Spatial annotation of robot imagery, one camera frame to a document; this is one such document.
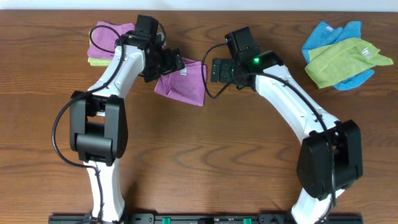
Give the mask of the purple cloth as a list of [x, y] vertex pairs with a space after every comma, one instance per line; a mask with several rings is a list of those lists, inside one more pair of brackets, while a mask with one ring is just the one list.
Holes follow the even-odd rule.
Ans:
[[201, 75], [201, 62], [183, 58], [185, 68], [158, 79], [154, 92], [164, 97], [203, 106], [205, 87]]
[[[125, 34], [128, 31], [135, 29], [135, 25], [133, 23], [114, 25], [114, 24], [109, 24], [107, 22], [98, 21], [97, 26], [100, 25], [111, 27], [119, 35]], [[111, 60], [114, 56], [115, 41], [118, 38], [117, 35], [113, 31], [107, 28], [100, 27], [93, 31], [91, 37], [97, 46], [101, 47], [102, 49], [111, 51], [111, 53], [102, 51], [99, 48], [95, 47], [93, 44], [90, 44], [89, 49], [87, 51], [88, 57]]]

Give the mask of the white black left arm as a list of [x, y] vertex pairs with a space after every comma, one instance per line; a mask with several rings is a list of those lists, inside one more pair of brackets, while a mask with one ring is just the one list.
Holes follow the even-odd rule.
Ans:
[[183, 68], [178, 50], [165, 46], [165, 35], [124, 34], [99, 80], [86, 92], [72, 94], [70, 147], [87, 170], [93, 195], [90, 223], [122, 223], [125, 202], [119, 165], [127, 141], [124, 100], [135, 79], [151, 82]]

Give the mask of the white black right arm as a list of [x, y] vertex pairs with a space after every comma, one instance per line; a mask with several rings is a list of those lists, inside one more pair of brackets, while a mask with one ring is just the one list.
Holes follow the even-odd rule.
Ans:
[[297, 176], [302, 186], [290, 214], [260, 215], [259, 223], [362, 223], [359, 215], [330, 215], [333, 200], [363, 175], [361, 131], [341, 122], [298, 85], [272, 51], [249, 58], [215, 58], [211, 81], [250, 86], [286, 120], [300, 141]]

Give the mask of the folded purple cloth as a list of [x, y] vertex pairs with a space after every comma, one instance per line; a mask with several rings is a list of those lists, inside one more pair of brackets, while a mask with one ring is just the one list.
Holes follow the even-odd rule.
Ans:
[[[109, 24], [107, 22], [98, 21], [97, 26], [100, 25], [111, 27], [119, 35], [125, 34], [128, 31], [135, 29], [135, 25], [133, 23], [114, 25], [114, 24]], [[117, 35], [113, 31], [107, 28], [100, 27], [93, 31], [91, 37], [97, 46], [101, 47], [102, 49], [111, 51], [111, 53], [102, 51], [99, 48], [95, 47], [93, 44], [90, 44], [89, 49], [87, 51], [88, 57], [111, 60], [114, 56], [115, 41], [118, 38]]]

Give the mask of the folded green cloth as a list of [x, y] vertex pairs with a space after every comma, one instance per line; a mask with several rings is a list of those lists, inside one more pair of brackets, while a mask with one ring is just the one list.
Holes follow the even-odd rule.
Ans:
[[89, 41], [90, 46], [87, 51], [88, 62], [91, 66], [108, 66], [114, 56], [115, 36], [113, 32], [100, 27], [93, 31], [91, 39], [98, 47], [104, 49], [104, 51]]

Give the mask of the blue cloth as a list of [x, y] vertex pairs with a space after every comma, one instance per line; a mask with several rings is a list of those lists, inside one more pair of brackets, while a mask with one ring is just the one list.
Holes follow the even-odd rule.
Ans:
[[[314, 28], [313, 32], [302, 47], [302, 53], [305, 61], [307, 63], [310, 63], [309, 51], [313, 49], [335, 44], [351, 37], [361, 38], [361, 26], [362, 22], [351, 21], [348, 22], [344, 28], [338, 27], [335, 29], [326, 22], [321, 21], [319, 25]], [[374, 70], [367, 69], [357, 75], [354, 75], [337, 84], [334, 84], [333, 87], [339, 91], [351, 90], [361, 86], [373, 75]]]

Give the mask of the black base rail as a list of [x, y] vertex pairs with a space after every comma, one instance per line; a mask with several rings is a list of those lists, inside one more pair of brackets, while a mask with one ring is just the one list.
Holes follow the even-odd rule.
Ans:
[[[49, 224], [96, 223], [87, 215], [51, 215]], [[154, 215], [151, 213], [137, 213], [129, 218], [122, 218], [119, 222], [102, 223], [130, 223], [130, 224], [293, 224], [296, 223], [291, 215], [283, 213], [261, 213], [258, 215]], [[359, 215], [332, 215], [324, 222], [327, 224], [363, 224]]]

